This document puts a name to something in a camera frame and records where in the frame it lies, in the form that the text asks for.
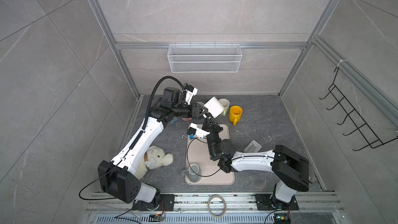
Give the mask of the grey mug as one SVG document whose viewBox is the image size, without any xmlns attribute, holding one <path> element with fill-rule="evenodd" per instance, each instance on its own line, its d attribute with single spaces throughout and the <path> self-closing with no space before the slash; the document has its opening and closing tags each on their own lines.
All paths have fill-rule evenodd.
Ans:
<svg viewBox="0 0 398 224">
<path fill-rule="evenodd" d="M 189 183 L 196 183 L 201 179 L 200 172 L 200 167 L 197 164 L 191 164 L 188 168 L 182 170 L 180 174 L 185 176 Z"/>
</svg>

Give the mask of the yellow mug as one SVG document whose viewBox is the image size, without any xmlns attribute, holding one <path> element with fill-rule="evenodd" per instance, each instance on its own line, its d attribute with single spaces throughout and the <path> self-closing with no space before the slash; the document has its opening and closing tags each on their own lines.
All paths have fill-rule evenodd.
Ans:
<svg viewBox="0 0 398 224">
<path fill-rule="evenodd" d="M 233 123 L 233 125 L 236 125 L 242 116 L 243 109 L 239 106 L 232 106 L 230 107 L 230 112 L 229 112 L 229 121 Z"/>
</svg>

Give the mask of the white mug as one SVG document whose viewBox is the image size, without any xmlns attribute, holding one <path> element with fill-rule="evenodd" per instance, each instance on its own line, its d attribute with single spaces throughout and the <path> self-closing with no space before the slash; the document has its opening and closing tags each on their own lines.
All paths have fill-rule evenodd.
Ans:
<svg viewBox="0 0 398 224">
<path fill-rule="evenodd" d="M 224 107 L 223 105 L 219 102 L 219 100 L 214 96 L 210 100 L 208 100 L 205 105 L 205 108 L 207 108 L 208 112 L 214 117 L 217 118 L 220 116 L 223 111 Z"/>
</svg>

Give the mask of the light green mug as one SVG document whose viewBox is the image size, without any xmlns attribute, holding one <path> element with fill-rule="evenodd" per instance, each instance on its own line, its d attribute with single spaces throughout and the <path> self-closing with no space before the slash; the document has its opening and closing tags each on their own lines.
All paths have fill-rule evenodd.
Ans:
<svg viewBox="0 0 398 224">
<path fill-rule="evenodd" d="M 227 99 L 220 99 L 219 103 L 223 106 L 222 116 L 225 116 L 230 108 L 230 101 Z"/>
</svg>

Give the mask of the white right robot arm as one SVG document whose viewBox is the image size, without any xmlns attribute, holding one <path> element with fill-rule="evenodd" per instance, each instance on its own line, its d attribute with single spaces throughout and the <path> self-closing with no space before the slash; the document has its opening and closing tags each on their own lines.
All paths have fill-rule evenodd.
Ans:
<svg viewBox="0 0 398 224">
<path fill-rule="evenodd" d="M 220 138 L 223 128 L 210 113 L 206 114 L 202 129 L 208 133 L 205 138 L 210 159 L 218 163 L 220 170 L 265 171 L 279 178 L 269 197 L 272 208 L 286 207 L 297 192 L 309 191 L 309 161 L 304 156 L 284 145 L 266 152 L 239 152 L 231 140 Z"/>
</svg>

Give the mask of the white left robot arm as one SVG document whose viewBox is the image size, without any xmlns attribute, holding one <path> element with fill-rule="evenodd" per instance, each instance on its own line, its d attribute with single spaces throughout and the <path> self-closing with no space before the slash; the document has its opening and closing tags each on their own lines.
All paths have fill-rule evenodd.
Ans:
<svg viewBox="0 0 398 224">
<path fill-rule="evenodd" d="M 98 166 L 99 183 L 105 193 L 125 203 L 136 200 L 159 205 L 158 189 L 142 183 L 136 175 L 139 163 L 174 117 L 198 118 L 205 111 L 191 102 L 197 93 L 192 85 L 187 85 L 183 91 L 167 87 L 159 100 L 148 104 L 146 117 L 131 140 L 110 162 L 102 161 Z"/>
</svg>

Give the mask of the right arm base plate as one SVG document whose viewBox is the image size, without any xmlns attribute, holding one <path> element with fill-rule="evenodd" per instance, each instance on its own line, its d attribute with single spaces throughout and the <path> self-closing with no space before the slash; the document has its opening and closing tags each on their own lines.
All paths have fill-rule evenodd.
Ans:
<svg viewBox="0 0 398 224">
<path fill-rule="evenodd" d="M 282 200 L 278 200 L 272 194 L 255 194 L 255 202 L 259 211 L 299 210 L 295 196 L 293 196 L 289 202 L 284 202 Z"/>
</svg>

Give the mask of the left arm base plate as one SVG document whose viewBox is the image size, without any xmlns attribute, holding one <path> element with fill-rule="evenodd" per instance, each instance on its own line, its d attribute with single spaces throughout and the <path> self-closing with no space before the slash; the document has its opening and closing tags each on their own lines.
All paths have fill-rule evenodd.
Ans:
<svg viewBox="0 0 398 224">
<path fill-rule="evenodd" d="M 151 203 L 136 201 L 133 204 L 133 209 L 139 211 L 173 211 L 175 205 L 175 197 L 176 196 L 174 194 L 160 194 L 155 198 L 155 201 Z"/>
</svg>

